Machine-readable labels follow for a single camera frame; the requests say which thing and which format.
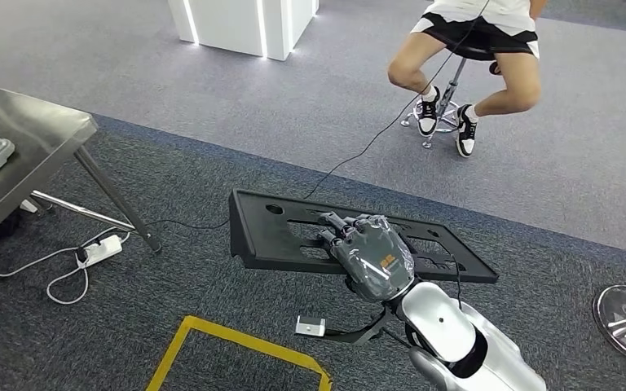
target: black cable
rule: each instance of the black cable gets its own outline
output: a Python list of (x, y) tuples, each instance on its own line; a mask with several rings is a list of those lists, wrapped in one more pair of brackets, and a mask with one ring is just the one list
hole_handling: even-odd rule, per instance
[(398, 335), (394, 334), (393, 332), (391, 332), (387, 328), (383, 327), (382, 331), (384, 331), (388, 336), (392, 337), (393, 340), (396, 340), (400, 344), (404, 345), (405, 348), (407, 348), (407, 349), (411, 349), (412, 348), (411, 344), (409, 344), (407, 341), (403, 340), (402, 338), (399, 338)]
[(385, 132), (386, 132), (386, 130), (388, 130), (388, 129), (392, 126), (392, 125), (394, 125), (394, 124), (395, 124), (395, 122), (397, 122), (397, 120), (398, 120), (399, 118), (401, 118), (401, 117), (404, 115), (404, 111), (405, 111), (405, 110), (407, 110), (407, 108), (408, 108), (409, 106), (411, 106), (411, 105), (412, 105), (412, 103), (414, 103), (414, 101), (415, 101), (415, 100), (416, 100), (419, 96), (421, 96), (421, 94), (422, 94), (423, 92), (425, 92), (425, 90), (426, 90), (428, 87), (430, 87), (430, 85), (433, 83), (433, 80), (435, 80), (435, 78), (436, 78), (436, 77), (440, 74), (440, 72), (442, 72), (442, 71), (443, 71), (443, 68), (445, 67), (445, 65), (447, 64), (447, 62), (448, 62), (448, 61), (450, 60), (450, 58), (452, 58), (452, 56), (455, 54), (455, 51), (457, 50), (457, 48), (458, 48), (458, 47), (460, 47), (460, 46), (461, 46), (461, 44), (465, 41), (465, 39), (466, 39), (466, 38), (467, 38), (467, 37), (471, 34), (471, 32), (474, 30), (474, 26), (476, 26), (477, 19), (478, 19), (479, 17), (481, 17), (481, 15), (483, 15), (483, 12), (486, 10), (486, 7), (488, 6), (488, 3), (489, 3), (489, 2), (491, 2), (491, 0), (487, 0), (487, 1), (486, 1), (486, 4), (484, 4), (484, 5), (483, 5), (483, 8), (481, 9), (481, 11), (478, 13), (478, 15), (476, 16), (476, 18), (474, 18), (474, 20), (471, 22), (471, 26), (469, 27), (469, 30), (467, 30), (467, 32), (466, 32), (466, 34), (465, 34), (465, 36), (464, 36), (464, 37), (462, 37), (462, 39), (461, 39), (461, 40), (460, 40), (460, 41), (459, 41), (459, 42), (455, 45), (455, 47), (454, 47), (454, 48), (450, 51), (450, 55), (448, 55), (448, 56), (447, 56), (447, 58), (445, 59), (445, 61), (443, 61), (443, 63), (440, 65), (440, 68), (438, 68), (438, 71), (436, 71), (436, 73), (433, 75), (433, 77), (432, 77), (432, 78), (430, 78), (430, 80), (428, 81), (428, 84), (426, 84), (426, 86), (425, 86), (425, 87), (423, 87), (423, 89), (421, 90), (421, 93), (416, 94), (416, 96), (414, 96), (414, 97), (412, 98), (412, 100), (410, 100), (410, 101), (409, 101), (409, 103), (407, 103), (407, 105), (406, 105), (406, 106), (404, 106), (404, 107), (402, 108), (402, 111), (401, 111), (401, 112), (399, 112), (399, 115), (398, 115), (398, 116), (397, 116), (394, 120), (392, 120), (392, 122), (391, 122), (388, 126), (386, 126), (386, 127), (385, 127), (385, 129), (381, 130), (378, 134), (376, 134), (376, 135), (375, 135), (375, 137), (373, 137), (373, 138), (371, 139), (371, 142), (370, 142), (370, 143), (368, 143), (368, 145), (366, 146), (366, 148), (364, 148), (364, 149), (363, 149), (363, 151), (361, 151), (361, 153), (360, 153), (360, 154), (355, 155), (355, 156), (352, 156), (352, 157), (350, 157), (350, 158), (349, 158), (349, 159), (347, 159), (347, 160), (344, 160), (342, 163), (340, 163), (340, 164), (338, 164), (338, 165), (334, 166), (334, 168), (333, 168), (333, 169), (329, 170), (329, 171), (325, 174), (325, 176), (323, 176), (323, 178), (322, 178), (322, 179), (320, 179), (320, 180), (318, 181), (318, 183), (316, 183), (316, 184), (315, 184), (315, 187), (313, 187), (313, 190), (311, 190), (311, 192), (310, 192), (310, 193), (308, 193), (308, 195), (307, 195), (307, 196), (303, 197), (303, 199), (304, 199), (304, 200), (305, 200), (305, 199), (307, 199), (307, 198), (308, 198), (308, 197), (310, 197), (310, 196), (313, 196), (313, 193), (315, 193), (315, 191), (316, 191), (316, 190), (318, 190), (318, 187), (320, 186), (320, 184), (321, 184), (321, 183), (323, 183), (323, 181), (324, 181), (325, 179), (327, 179), (330, 175), (332, 175), (332, 173), (333, 173), (336, 169), (340, 168), (342, 165), (344, 165), (344, 164), (346, 164), (346, 163), (349, 163), (349, 162), (350, 162), (350, 161), (352, 161), (353, 159), (356, 159), (356, 158), (358, 158), (358, 157), (361, 157), (364, 153), (366, 153), (366, 151), (367, 151), (367, 150), (371, 147), (371, 145), (373, 145), (373, 143), (376, 141), (376, 139), (377, 139), (378, 137), (380, 137), (380, 135), (381, 135), (381, 134), (385, 133)]
[(155, 224), (159, 224), (161, 222), (172, 222), (174, 224), (179, 224), (180, 226), (185, 226), (186, 228), (191, 228), (192, 230), (216, 230), (218, 228), (221, 228), (222, 226), (224, 226), (225, 224), (227, 224), (229, 222), (229, 219), (227, 219), (226, 221), (222, 222), (222, 224), (219, 224), (217, 226), (192, 226), (190, 224), (186, 224), (185, 222), (177, 222), (176, 220), (172, 220), (170, 218), (165, 218), (162, 220), (157, 220), (155, 222), (149, 222), (148, 224), (146, 224), (147, 226), (153, 226)]
[(451, 262), (454, 262), (455, 269), (457, 270), (457, 303), (460, 305), (460, 311), (462, 311), (462, 282), (461, 282), (461, 274), (460, 274), (460, 263), (455, 259), (455, 256), (450, 254), (452, 258)]
[[(435, 72), (435, 74), (433, 75), (432, 78), (430, 78), (430, 80), (428, 80), (428, 83), (426, 84), (426, 86), (423, 88), (423, 90), (421, 91), (421, 93), (416, 94), (416, 96), (414, 96), (409, 103), (407, 103), (402, 110), (399, 112), (399, 114), (397, 115), (397, 117), (394, 118), (394, 120), (392, 120), (392, 122), (390, 124), (388, 124), (388, 126), (386, 126), (383, 130), (381, 130), (380, 132), (378, 132), (370, 141), (370, 143), (368, 143), (366, 145), (366, 148), (363, 149), (363, 151), (361, 151), (361, 153), (354, 155), (352, 157), (350, 157), (349, 159), (344, 160), (343, 162), (339, 163), (338, 165), (334, 166), (333, 169), (329, 170), (313, 187), (313, 190), (311, 190), (311, 192), (308, 193), (308, 195), (306, 195), (305, 197), (303, 197), (304, 200), (307, 200), (310, 196), (313, 196), (313, 193), (315, 193), (316, 190), (318, 190), (318, 187), (320, 187), (320, 185), (324, 182), (325, 179), (327, 179), (330, 175), (332, 175), (332, 173), (342, 167), (343, 165), (345, 165), (346, 163), (349, 163), (350, 161), (361, 157), (364, 153), (366, 153), (366, 151), (373, 145), (373, 143), (375, 143), (375, 141), (377, 140), (378, 137), (381, 136), (381, 134), (385, 133), (392, 125), (394, 125), (397, 120), (399, 118), (402, 117), (402, 115), (404, 115), (405, 110), (407, 110), (407, 108), (409, 106), (412, 105), (412, 103), (414, 103), (414, 101), (421, 96), (421, 94), (428, 88), (430, 87), (430, 85), (433, 83), (433, 80), (435, 80), (436, 77), (438, 77), (438, 75), (443, 71), (443, 68), (445, 68), (445, 65), (447, 65), (447, 62), (452, 58), (452, 56), (455, 54), (455, 51), (457, 50), (457, 48), (459, 48), (461, 46), (461, 44), (465, 41), (465, 39), (471, 34), (471, 32), (474, 30), (474, 26), (476, 26), (476, 23), (478, 21), (478, 18), (483, 15), (483, 12), (486, 10), (486, 7), (488, 6), (488, 3), (490, 3), (491, 0), (487, 0), (486, 3), (483, 5), (483, 8), (481, 8), (481, 11), (478, 13), (478, 15), (476, 16), (476, 18), (474, 18), (474, 20), (471, 22), (471, 25), (469, 27), (469, 30), (467, 30), (466, 34), (464, 37), (462, 37), (462, 39), (455, 45), (455, 47), (450, 51), (450, 54), (447, 56), (447, 58), (443, 61), (442, 64), (440, 64), (440, 67), (438, 68), (438, 71)], [(217, 226), (191, 226), (189, 224), (183, 223), (183, 222), (177, 222), (175, 220), (171, 220), (171, 219), (163, 219), (163, 220), (158, 220), (156, 222), (151, 222), (148, 225), (153, 225), (153, 224), (158, 224), (160, 222), (172, 222), (174, 224), (179, 224), (180, 226), (185, 226), (186, 228), (191, 228), (193, 230), (216, 230), (218, 228), (221, 228), (222, 226), (226, 225), (229, 222), (229, 219), (227, 219), (225, 222), (222, 222), (221, 224), (217, 225)]]
[(108, 233), (108, 234), (131, 234), (131, 235), (137, 235), (137, 236), (141, 236), (142, 237), (142, 235), (139, 234), (137, 231), (127, 231), (127, 230), (122, 230), (121, 228), (116, 229), (116, 230), (107, 231), (106, 233)]

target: black bracket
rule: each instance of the black bracket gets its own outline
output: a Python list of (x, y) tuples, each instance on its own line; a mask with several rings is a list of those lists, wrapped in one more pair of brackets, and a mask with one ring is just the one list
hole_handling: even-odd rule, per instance
[(382, 312), (373, 318), (371, 323), (364, 328), (355, 332), (342, 332), (338, 330), (328, 329), (321, 337), (323, 340), (333, 340), (335, 342), (345, 342), (352, 345), (363, 345), (373, 337), (380, 336), (382, 328), (392, 318), (392, 313), (383, 307)]

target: person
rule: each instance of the person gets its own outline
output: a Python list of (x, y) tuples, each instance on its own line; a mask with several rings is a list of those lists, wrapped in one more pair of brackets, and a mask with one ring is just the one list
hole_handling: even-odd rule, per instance
[(505, 89), (456, 111), (457, 151), (474, 150), (481, 117), (525, 112), (539, 101), (539, 46), (536, 18), (546, 0), (435, 0), (426, 8), (387, 69), (390, 82), (421, 94), (419, 131), (429, 137), (437, 125), (440, 91), (429, 86), (421, 66), (442, 49), (455, 49), (465, 36), (493, 53)]

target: black plastic tray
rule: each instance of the black plastic tray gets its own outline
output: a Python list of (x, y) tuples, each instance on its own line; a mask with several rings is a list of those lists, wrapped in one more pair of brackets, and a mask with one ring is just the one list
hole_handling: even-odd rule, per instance
[[(323, 229), (318, 223), (321, 212), (335, 212), (342, 218), (377, 214), (235, 189), (229, 197), (231, 255), (239, 256), (249, 269), (344, 275), (342, 266), (322, 250), (321, 240), (315, 239), (315, 235), (295, 235), (289, 228), (289, 223), (296, 223), (313, 226), (314, 230), (314, 226)], [(445, 226), (387, 218), (412, 250), (415, 272), (422, 279), (456, 281), (456, 261), (463, 282), (495, 283), (498, 280), (498, 274)], [(307, 251), (311, 249), (316, 255)]]

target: power strip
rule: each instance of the power strip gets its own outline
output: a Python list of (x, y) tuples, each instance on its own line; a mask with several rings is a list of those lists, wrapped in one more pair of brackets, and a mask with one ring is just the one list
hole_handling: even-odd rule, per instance
[(122, 249), (121, 238), (116, 235), (111, 235), (108, 238), (104, 238), (99, 244), (91, 244), (85, 247), (87, 261), (83, 265), (85, 268), (93, 266), (120, 253)]

